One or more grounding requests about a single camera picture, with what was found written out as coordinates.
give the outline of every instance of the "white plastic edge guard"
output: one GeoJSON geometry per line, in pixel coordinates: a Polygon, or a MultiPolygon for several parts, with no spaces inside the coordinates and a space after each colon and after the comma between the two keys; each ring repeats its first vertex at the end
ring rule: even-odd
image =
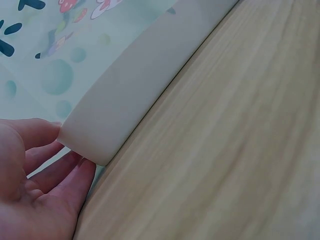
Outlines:
{"type": "Polygon", "coordinates": [[[191,55],[238,0],[180,0],[84,95],[58,141],[107,165],[191,55]]]}

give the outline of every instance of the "fingernail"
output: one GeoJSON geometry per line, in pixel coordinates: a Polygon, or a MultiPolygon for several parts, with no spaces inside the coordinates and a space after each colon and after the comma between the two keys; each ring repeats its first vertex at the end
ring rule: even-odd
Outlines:
{"type": "Polygon", "coordinates": [[[57,125],[57,126],[59,126],[59,127],[61,127],[61,125],[62,125],[62,123],[59,122],[59,121],[53,121],[52,124],[53,124],[53,125],[57,125]]]}

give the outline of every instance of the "skin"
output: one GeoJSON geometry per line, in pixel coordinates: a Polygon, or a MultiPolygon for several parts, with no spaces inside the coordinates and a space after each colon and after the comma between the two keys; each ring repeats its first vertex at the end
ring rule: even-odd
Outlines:
{"type": "Polygon", "coordinates": [[[41,119],[0,119],[0,239],[72,239],[96,165],[69,152],[27,178],[64,147],[59,130],[41,119]]]}

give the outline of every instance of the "light wood grain surface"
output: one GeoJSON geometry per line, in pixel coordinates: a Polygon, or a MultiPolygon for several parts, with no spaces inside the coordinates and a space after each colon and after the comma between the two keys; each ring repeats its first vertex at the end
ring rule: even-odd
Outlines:
{"type": "Polygon", "coordinates": [[[320,1],[238,4],[108,167],[75,238],[320,239],[320,1]]]}

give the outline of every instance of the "wooden table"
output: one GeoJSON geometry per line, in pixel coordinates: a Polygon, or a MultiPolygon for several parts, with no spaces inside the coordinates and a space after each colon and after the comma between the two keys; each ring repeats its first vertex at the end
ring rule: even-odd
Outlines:
{"type": "Polygon", "coordinates": [[[243,0],[100,179],[78,240],[320,239],[320,1],[243,0]]]}

